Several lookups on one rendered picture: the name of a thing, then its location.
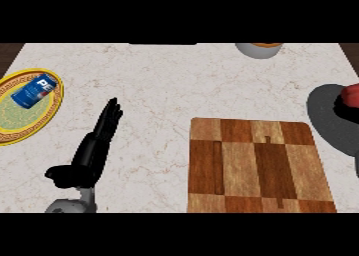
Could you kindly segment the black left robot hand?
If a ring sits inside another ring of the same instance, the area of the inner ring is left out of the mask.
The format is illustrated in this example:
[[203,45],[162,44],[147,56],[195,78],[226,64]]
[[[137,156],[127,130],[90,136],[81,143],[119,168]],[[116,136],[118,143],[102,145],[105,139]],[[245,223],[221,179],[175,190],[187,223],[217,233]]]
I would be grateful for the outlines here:
[[44,177],[57,188],[91,188],[100,178],[105,167],[110,140],[115,134],[122,110],[112,98],[102,110],[93,131],[85,134],[76,147],[69,165],[53,166]]

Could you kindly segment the wooden cutting board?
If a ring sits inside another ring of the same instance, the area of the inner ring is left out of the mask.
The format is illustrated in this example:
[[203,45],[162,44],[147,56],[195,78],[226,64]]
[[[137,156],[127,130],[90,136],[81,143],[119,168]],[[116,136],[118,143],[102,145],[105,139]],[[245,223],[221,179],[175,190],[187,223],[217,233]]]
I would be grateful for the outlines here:
[[335,211],[305,123],[190,120],[187,210],[196,213]]

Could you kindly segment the grey pan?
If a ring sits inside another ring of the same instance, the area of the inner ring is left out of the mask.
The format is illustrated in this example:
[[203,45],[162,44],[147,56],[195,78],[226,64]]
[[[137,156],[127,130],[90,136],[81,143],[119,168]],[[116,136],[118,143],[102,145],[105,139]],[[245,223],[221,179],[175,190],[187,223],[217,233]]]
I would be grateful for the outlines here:
[[307,96],[305,108],[319,136],[341,153],[354,158],[359,179],[359,108],[342,103],[344,87],[338,84],[316,87]]

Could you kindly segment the yellow patterned plate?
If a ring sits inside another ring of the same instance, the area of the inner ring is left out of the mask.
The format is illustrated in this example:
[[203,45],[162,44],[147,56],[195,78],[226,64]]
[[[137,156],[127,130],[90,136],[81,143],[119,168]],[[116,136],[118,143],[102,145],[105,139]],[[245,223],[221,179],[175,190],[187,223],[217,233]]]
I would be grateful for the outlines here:
[[[57,84],[53,91],[35,105],[25,109],[12,100],[10,95],[40,75],[48,74]],[[63,99],[63,83],[59,76],[47,69],[28,68],[0,79],[0,146],[26,139],[48,123]]]

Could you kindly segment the blue soda can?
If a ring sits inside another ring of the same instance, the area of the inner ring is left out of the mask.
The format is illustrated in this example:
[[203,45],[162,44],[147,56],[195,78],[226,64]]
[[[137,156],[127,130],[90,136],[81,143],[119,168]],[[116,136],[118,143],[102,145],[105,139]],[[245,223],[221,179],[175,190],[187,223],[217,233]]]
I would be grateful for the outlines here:
[[47,74],[40,74],[10,95],[13,102],[29,109],[57,85],[56,79]]

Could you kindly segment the grey bowl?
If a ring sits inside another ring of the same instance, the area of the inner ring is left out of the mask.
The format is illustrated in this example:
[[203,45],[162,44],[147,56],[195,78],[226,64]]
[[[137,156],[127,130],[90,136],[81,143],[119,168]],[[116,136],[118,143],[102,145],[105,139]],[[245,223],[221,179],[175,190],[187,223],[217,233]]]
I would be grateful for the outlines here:
[[271,58],[282,47],[280,43],[236,43],[239,52],[254,59]]

